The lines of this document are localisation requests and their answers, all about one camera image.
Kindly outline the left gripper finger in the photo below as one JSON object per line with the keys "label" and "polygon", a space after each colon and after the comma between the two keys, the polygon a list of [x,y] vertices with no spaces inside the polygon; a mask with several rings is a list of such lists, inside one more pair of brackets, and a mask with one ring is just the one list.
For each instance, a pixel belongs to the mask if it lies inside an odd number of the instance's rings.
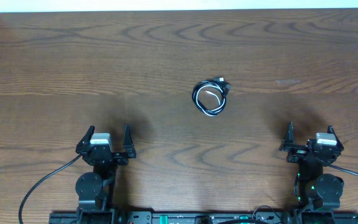
{"label": "left gripper finger", "polygon": [[125,127],[123,147],[124,147],[126,156],[129,159],[136,158],[136,149],[135,149],[134,143],[131,138],[130,127],[128,124]]}
{"label": "left gripper finger", "polygon": [[82,137],[79,143],[76,145],[75,152],[77,154],[86,154],[91,149],[91,137],[94,134],[94,126],[90,126],[86,134]]}

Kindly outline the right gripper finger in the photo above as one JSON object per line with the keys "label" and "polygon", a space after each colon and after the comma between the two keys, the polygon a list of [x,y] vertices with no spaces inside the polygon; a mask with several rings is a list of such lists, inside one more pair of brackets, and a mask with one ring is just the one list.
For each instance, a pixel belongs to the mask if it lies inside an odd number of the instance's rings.
{"label": "right gripper finger", "polygon": [[291,148],[293,147],[293,143],[294,143],[294,140],[293,140],[293,123],[292,122],[289,122],[289,125],[288,125],[288,129],[285,133],[285,136],[282,140],[282,143],[279,147],[279,150],[280,151],[290,151]]}
{"label": "right gripper finger", "polygon": [[337,147],[338,149],[344,149],[344,146],[342,145],[341,141],[340,141],[339,138],[337,137],[337,135],[336,135],[336,133],[335,133],[334,128],[333,128],[332,125],[329,125],[329,126],[328,126],[327,133],[334,135],[334,137],[336,138],[336,147]]}

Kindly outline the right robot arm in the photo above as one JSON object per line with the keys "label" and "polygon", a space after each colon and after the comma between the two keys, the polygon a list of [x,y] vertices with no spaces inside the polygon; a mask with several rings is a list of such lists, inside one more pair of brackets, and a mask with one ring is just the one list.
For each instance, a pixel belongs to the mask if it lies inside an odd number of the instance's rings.
{"label": "right robot arm", "polygon": [[340,207],[344,181],[324,173],[344,150],[333,127],[325,133],[316,133],[315,139],[305,145],[295,144],[293,123],[288,124],[280,151],[287,152],[287,162],[298,165],[294,194],[299,207],[284,219],[287,223],[334,223],[333,211]]}

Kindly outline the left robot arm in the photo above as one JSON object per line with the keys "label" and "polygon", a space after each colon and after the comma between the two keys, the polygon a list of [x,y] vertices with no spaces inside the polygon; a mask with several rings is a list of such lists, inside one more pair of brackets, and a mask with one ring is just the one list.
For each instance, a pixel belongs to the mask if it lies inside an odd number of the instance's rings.
{"label": "left robot arm", "polygon": [[95,133],[90,126],[76,145],[76,153],[93,170],[81,175],[75,185],[79,196],[77,223],[127,223],[127,213],[112,204],[116,173],[119,166],[126,166],[136,158],[136,149],[130,127],[124,131],[123,152],[114,152],[109,133]]}

